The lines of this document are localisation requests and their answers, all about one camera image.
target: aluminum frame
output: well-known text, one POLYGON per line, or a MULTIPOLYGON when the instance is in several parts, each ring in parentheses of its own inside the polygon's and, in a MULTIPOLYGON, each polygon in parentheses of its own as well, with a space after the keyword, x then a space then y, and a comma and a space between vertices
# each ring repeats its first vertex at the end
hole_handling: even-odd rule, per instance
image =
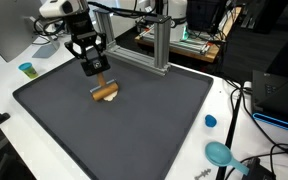
POLYGON ((171 31, 171 18, 169 16, 157 16, 154 22, 156 32, 154 34, 154 58, 137 53, 121 46, 115 41, 110 13, 101 9, 94 10, 99 31, 106 34, 106 56, 114 57, 134 66, 140 67, 155 74, 164 76, 169 68, 169 42, 171 31))

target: blue spoon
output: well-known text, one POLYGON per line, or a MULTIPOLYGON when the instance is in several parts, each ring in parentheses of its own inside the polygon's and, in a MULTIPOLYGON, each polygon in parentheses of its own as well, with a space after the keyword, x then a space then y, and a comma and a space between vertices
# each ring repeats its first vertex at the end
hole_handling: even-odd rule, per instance
POLYGON ((235 169, 247 175, 249 169, 234 159, 230 149, 219 142, 210 142, 205 147, 206 158, 215 166, 233 166, 235 169))

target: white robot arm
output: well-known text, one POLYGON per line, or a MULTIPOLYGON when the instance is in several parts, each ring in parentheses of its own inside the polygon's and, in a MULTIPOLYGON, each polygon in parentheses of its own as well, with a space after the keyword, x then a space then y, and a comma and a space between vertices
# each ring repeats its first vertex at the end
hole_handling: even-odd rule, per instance
POLYGON ((40 8, 44 18, 64 17, 88 10, 86 0, 47 0, 40 8))
POLYGON ((89 16, 89 7, 86 0, 48 0, 40 8, 41 15, 49 20, 63 20, 71 34, 71 41, 65 43, 65 47, 81 62, 86 76, 92 76, 110 69, 107 58, 103 51, 106 47, 106 36, 94 30, 89 16), (101 38, 101 44, 96 44, 97 36, 101 38), (73 49, 73 44, 80 47, 81 53, 73 49), (86 48, 93 46, 97 53, 97 58, 89 59, 86 48))

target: black mat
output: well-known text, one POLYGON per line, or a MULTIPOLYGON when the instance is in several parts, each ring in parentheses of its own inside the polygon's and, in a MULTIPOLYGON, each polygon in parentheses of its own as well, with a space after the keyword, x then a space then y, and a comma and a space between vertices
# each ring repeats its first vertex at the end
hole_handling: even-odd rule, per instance
POLYGON ((92 100, 96 78, 86 77, 77 60, 14 97, 90 178, 164 179, 213 79, 176 67, 161 77, 118 60, 110 64, 104 76, 120 88, 112 102, 92 100))

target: white table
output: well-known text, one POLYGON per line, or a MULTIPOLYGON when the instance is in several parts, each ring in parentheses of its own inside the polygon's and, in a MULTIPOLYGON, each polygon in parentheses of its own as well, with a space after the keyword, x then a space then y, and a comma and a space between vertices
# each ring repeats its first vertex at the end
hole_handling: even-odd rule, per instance
MULTIPOLYGON (((18 70, 21 63, 31 62, 36 71, 43 75, 73 58, 63 45, 66 40, 67 38, 59 40, 61 41, 60 49, 48 59, 31 58, 39 48, 36 45, 31 45, 9 63, 0 57, 0 112, 7 112, 11 115, 11 118, 2 123, 0 128, 33 175, 41 180, 89 179, 12 96, 13 91, 30 82, 30 79, 18 70)), ((187 68, 183 69, 200 73, 187 68)), ((206 179, 216 177, 218 168, 205 158, 204 147, 210 141, 224 143, 226 140, 232 118, 229 101, 232 87, 220 78, 213 78, 213 86, 166 177, 168 180, 193 180, 196 175, 208 168, 211 169, 211 173, 206 179), (217 125, 214 128, 205 126, 204 117, 207 114, 217 119, 217 125)))
MULTIPOLYGON (((251 83, 246 82, 244 86, 251 87, 251 83)), ((249 95, 246 95, 246 107, 249 111, 251 110, 251 97, 249 95)), ((275 142, 288 144, 287 130, 269 125, 261 121, 257 122, 275 142)), ((243 104, 241 103, 233 138, 233 144, 231 147, 234 157, 240 161, 251 156, 267 154, 270 152, 272 146, 272 143, 270 143, 255 126, 254 122, 246 113, 243 104)), ((274 149, 274 152, 279 151, 281 151, 279 148, 274 149)), ((260 159, 261 165, 271 171, 269 156, 260 159)), ((274 155, 273 163, 277 180, 288 180, 288 155, 274 155)), ((242 174, 235 170, 229 179, 241 178, 242 174)))

